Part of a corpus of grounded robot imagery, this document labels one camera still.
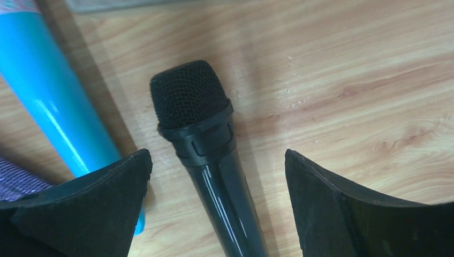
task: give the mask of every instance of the black microphone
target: black microphone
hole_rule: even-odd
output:
[[[152,78],[160,135],[186,166],[228,257],[262,257],[268,251],[239,162],[233,107],[206,61]]]

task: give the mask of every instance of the blue handle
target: blue handle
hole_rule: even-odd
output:
[[[0,73],[72,173],[80,177],[120,160],[41,15],[0,13],[0,27]],[[135,235],[144,226],[142,209]]]

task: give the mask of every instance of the black mesh grille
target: black mesh grille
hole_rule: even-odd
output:
[[[195,61],[164,71],[152,78],[152,99],[160,126],[181,129],[206,120],[229,101],[206,61]]]

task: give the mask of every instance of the purple textured object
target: purple textured object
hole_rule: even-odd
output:
[[[16,201],[28,194],[51,187],[43,179],[33,176],[26,170],[0,158],[0,200]]]

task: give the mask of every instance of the wooden table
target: wooden table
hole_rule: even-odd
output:
[[[451,0],[256,0],[110,18],[72,15],[61,1],[41,9],[123,154],[152,154],[146,229],[130,256],[223,256],[156,131],[149,92],[153,75],[195,59],[211,63],[233,102],[271,256],[301,256],[287,148],[386,194],[454,200]],[[0,99],[0,154],[53,183],[72,179],[2,82]]]

